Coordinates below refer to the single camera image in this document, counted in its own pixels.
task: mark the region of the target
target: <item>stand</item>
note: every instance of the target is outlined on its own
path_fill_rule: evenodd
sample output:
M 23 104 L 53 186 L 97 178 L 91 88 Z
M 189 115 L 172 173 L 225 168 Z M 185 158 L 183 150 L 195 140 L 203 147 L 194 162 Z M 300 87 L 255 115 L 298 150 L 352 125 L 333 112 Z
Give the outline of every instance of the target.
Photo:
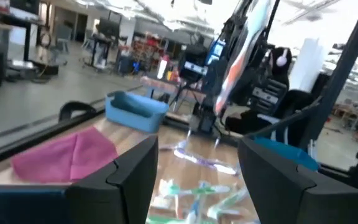
M 97 45 L 98 44 L 106 44 L 106 51 L 104 53 L 104 58 L 106 59 L 106 64 L 105 65 L 107 65 L 107 58 L 108 58 L 108 55 L 109 55 L 109 49 L 110 49 L 110 46 L 111 46 L 111 43 L 113 42 L 113 40 L 109 39 L 109 38 L 101 37 L 101 36 L 98 36 L 98 35 L 94 36 L 92 39 L 94 40 L 94 45 L 93 45 L 93 48 L 92 48 L 91 61 L 90 62 L 85 62 L 83 67 L 85 67 L 85 65 L 86 65 L 86 66 L 89 66 L 89 67 L 99 69 L 98 67 L 94 66 L 94 60 L 95 60 Z

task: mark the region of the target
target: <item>red object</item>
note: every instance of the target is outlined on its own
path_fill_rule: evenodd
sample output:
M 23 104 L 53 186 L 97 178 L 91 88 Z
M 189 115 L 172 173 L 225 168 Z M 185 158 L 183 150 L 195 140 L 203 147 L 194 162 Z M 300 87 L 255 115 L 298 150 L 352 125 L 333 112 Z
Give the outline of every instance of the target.
M 169 62 L 169 55 L 166 54 L 166 55 L 162 56 L 162 60 Z
M 147 39 L 146 44 L 151 46 L 157 46 L 157 41 L 155 39 Z

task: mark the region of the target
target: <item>door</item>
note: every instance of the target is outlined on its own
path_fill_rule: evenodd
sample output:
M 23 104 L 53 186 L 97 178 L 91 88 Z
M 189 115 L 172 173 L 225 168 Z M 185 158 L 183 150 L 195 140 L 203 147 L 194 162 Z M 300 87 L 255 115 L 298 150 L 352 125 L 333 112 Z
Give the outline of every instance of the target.
M 84 42 L 85 31 L 86 31 L 86 21 L 87 20 L 88 20 L 87 15 L 78 14 L 75 41 L 78 41 L 78 42 L 81 42 L 81 43 Z

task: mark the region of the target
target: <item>chair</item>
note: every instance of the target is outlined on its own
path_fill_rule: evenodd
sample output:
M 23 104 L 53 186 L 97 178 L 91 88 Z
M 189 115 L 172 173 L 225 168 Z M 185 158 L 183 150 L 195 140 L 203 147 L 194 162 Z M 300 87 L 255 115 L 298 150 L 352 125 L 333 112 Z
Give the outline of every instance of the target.
M 285 95 L 273 116 L 258 114 L 257 117 L 258 119 L 275 124 L 281 119 L 293 115 L 297 111 L 309 106 L 313 101 L 314 98 L 311 93 L 300 90 L 290 90 Z M 284 129 L 274 131 L 270 138 L 271 140 L 298 147 L 309 121 L 310 118 L 295 121 Z
M 68 50 L 68 43 L 71 40 L 72 29 L 64 25 L 57 25 L 55 33 L 55 45 L 51 45 L 48 48 L 48 50 L 52 53 L 52 56 L 48 60 L 50 63 L 58 63 L 58 59 L 61 54 L 70 53 Z M 62 64 L 66 65 L 67 60 L 63 59 Z

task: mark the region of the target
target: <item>black office chair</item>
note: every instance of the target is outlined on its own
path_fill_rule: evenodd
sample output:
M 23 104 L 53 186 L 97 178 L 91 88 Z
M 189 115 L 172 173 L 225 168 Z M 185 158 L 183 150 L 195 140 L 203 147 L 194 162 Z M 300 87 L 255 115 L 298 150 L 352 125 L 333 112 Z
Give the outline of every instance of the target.
M 250 110 L 242 115 L 241 120 L 237 118 L 226 119 L 226 127 L 234 132 L 241 131 L 240 134 L 252 133 L 277 123 L 287 116 L 293 115 L 297 111 L 310 105 L 313 101 L 314 98 L 310 93 L 300 90 L 290 90 L 280 102 L 273 115 L 262 114 L 255 110 Z M 309 118 L 303 118 L 295 121 L 288 127 L 278 129 L 264 137 L 298 147 L 309 120 Z M 241 130 L 230 128 L 230 126 L 238 127 L 239 129 L 241 128 Z

